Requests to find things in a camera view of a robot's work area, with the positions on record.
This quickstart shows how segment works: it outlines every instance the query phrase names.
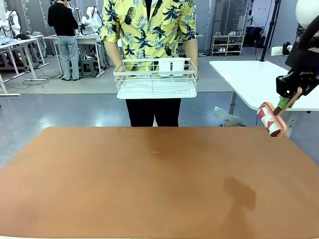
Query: person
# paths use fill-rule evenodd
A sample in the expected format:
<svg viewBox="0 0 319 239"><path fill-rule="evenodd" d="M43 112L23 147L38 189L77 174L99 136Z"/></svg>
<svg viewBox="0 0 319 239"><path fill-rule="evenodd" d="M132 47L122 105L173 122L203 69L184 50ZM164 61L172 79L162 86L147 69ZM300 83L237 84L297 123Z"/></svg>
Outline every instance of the person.
<svg viewBox="0 0 319 239"><path fill-rule="evenodd" d="M79 49L74 30L79 27L72 10L67 7L67 0L58 0L50 6L48 24L53 26L57 35L58 47L61 56L61 65L64 72L62 80L71 81L70 59L72 63L72 79L77 81L79 75Z"/></svg>
<svg viewBox="0 0 319 239"><path fill-rule="evenodd" d="M122 39L124 58L178 57L178 38L197 67L198 46L193 0L104 0L102 39L116 66ZM126 100L131 126L178 126L181 99Z"/></svg>

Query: plastic bag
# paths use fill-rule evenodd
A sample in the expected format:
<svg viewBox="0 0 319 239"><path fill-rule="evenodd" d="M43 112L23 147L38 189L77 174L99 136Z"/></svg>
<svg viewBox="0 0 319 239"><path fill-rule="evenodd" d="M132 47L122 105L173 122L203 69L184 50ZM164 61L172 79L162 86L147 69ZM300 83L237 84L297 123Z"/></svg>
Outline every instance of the plastic bag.
<svg viewBox="0 0 319 239"><path fill-rule="evenodd" d="M222 108L215 107L214 116L223 120L223 127L244 126L243 119L239 116L233 116Z"/></svg>

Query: hawaiian shirt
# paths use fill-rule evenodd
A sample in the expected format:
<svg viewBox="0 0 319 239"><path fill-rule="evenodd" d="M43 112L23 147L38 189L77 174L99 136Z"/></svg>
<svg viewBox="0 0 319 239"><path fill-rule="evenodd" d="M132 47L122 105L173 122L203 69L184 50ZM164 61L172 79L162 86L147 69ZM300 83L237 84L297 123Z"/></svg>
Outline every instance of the hawaiian shirt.
<svg viewBox="0 0 319 239"><path fill-rule="evenodd" d="M102 39L122 39L125 59L178 57L178 38L196 38L193 0L104 0Z"/></svg>

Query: blue jeans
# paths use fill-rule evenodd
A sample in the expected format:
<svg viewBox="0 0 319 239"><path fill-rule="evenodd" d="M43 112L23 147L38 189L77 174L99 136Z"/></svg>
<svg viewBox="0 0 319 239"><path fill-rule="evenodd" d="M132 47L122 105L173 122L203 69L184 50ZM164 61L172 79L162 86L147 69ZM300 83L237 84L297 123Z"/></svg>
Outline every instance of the blue jeans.
<svg viewBox="0 0 319 239"><path fill-rule="evenodd" d="M76 36L58 36L58 46L61 56L61 65L64 72L64 78L69 79L70 60L72 63L72 78L78 80L79 75L79 49Z"/></svg>

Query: short sleeve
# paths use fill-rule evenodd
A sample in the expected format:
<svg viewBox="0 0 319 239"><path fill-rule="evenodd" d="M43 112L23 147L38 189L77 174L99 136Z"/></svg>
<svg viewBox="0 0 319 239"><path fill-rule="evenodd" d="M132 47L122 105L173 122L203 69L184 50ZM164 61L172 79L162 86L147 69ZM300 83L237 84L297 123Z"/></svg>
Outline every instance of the short sleeve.
<svg viewBox="0 0 319 239"><path fill-rule="evenodd" d="M178 19L178 29L182 40L196 38L195 7L193 0L185 0Z"/></svg>
<svg viewBox="0 0 319 239"><path fill-rule="evenodd" d="M115 12L115 1L104 0L102 39L103 41L116 43L120 38L120 24L118 14Z"/></svg>

